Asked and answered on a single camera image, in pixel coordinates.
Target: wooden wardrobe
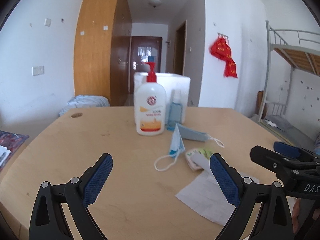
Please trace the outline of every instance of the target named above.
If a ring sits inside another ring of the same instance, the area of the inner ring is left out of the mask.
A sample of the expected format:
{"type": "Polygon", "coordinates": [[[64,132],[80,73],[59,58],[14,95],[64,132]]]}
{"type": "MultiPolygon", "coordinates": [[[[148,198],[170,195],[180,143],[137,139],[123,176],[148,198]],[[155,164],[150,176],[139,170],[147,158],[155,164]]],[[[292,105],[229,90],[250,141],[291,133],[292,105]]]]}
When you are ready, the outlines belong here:
{"type": "Polygon", "coordinates": [[[111,106],[124,105],[131,29],[127,0],[83,0],[75,37],[76,95],[104,96],[111,106]]]}

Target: white elastic strap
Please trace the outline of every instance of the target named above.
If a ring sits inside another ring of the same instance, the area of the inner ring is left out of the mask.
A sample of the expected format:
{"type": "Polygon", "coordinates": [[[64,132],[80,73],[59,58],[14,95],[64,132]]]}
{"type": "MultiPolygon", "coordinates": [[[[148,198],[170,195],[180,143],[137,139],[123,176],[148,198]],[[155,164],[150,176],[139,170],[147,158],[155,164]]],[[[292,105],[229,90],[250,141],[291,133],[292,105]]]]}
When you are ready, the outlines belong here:
{"type": "Polygon", "coordinates": [[[224,144],[222,141],[220,141],[219,139],[217,138],[212,138],[220,147],[224,148],[224,144]]]}
{"type": "Polygon", "coordinates": [[[173,155],[168,155],[168,154],[167,154],[167,155],[161,156],[160,158],[156,159],[156,161],[155,161],[155,163],[154,163],[155,169],[156,169],[157,171],[166,171],[166,170],[168,170],[171,166],[173,166],[173,165],[176,164],[178,157],[179,157],[178,152],[176,152],[176,153],[173,154],[173,155]],[[172,158],[174,155],[175,155],[174,161],[173,161],[172,163],[170,163],[167,167],[165,167],[164,169],[158,169],[158,168],[157,168],[157,163],[158,163],[159,160],[162,160],[162,159],[168,158],[168,157],[172,158]]]}

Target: doorway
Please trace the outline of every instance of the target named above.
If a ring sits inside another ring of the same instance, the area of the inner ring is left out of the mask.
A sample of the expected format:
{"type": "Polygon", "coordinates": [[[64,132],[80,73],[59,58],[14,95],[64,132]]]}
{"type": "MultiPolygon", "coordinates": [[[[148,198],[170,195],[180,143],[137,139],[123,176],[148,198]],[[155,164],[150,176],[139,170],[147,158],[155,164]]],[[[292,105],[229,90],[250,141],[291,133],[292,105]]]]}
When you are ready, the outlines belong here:
{"type": "Polygon", "coordinates": [[[177,30],[174,41],[173,73],[183,76],[186,57],[187,21],[177,30]]]}
{"type": "Polygon", "coordinates": [[[160,72],[162,37],[132,36],[130,57],[130,95],[133,94],[136,72],[149,72],[143,63],[155,62],[155,72],[160,72]]]}

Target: face mask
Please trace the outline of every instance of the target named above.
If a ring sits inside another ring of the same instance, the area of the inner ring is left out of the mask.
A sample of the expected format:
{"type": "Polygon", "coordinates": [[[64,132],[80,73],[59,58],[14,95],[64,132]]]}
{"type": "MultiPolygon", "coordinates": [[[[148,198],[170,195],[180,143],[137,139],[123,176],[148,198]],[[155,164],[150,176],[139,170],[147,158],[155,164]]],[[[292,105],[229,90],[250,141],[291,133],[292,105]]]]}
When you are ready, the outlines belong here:
{"type": "Polygon", "coordinates": [[[220,147],[224,148],[224,144],[220,140],[211,137],[209,134],[192,130],[192,129],[188,128],[188,127],[185,127],[185,126],[177,123],[176,127],[174,129],[174,132],[172,134],[169,154],[165,155],[165,156],[161,156],[160,158],[156,159],[156,161],[154,163],[155,169],[157,171],[166,171],[172,165],[176,164],[178,156],[181,153],[185,152],[185,150],[186,150],[185,147],[184,147],[182,139],[188,139],[188,140],[200,141],[200,142],[205,142],[207,140],[215,140],[215,142],[220,147]],[[168,158],[168,157],[174,158],[173,162],[170,163],[167,167],[165,167],[163,169],[159,169],[157,167],[158,161],[161,160],[161,159],[164,159],[164,158],[168,158]]]}

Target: wooden table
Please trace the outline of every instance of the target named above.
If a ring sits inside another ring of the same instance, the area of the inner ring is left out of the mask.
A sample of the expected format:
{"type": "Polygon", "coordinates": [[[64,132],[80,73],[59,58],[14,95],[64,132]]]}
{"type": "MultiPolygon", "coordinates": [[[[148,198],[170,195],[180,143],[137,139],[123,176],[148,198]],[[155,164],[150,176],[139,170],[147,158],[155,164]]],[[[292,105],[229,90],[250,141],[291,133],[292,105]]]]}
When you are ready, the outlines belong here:
{"type": "MultiPolygon", "coordinates": [[[[230,166],[260,179],[260,183],[276,180],[272,172],[250,160],[252,147],[272,149],[277,140],[253,121],[232,109],[190,107],[185,125],[225,144],[222,149],[214,141],[185,140],[186,149],[212,148],[230,166]]],[[[28,239],[31,212],[43,181],[66,183],[81,176],[107,152],[114,167],[89,210],[108,239],[214,239],[222,227],[175,197],[199,172],[191,171],[184,155],[166,172],[153,166],[158,157],[168,153],[171,135],[167,130],[154,137],[138,135],[133,107],[70,110],[30,143],[0,184],[0,202],[12,216],[14,231],[20,239],[28,239]],[[75,113],[83,115],[72,118],[75,113]]],[[[75,239],[81,239],[68,208],[63,207],[75,239]]]]}

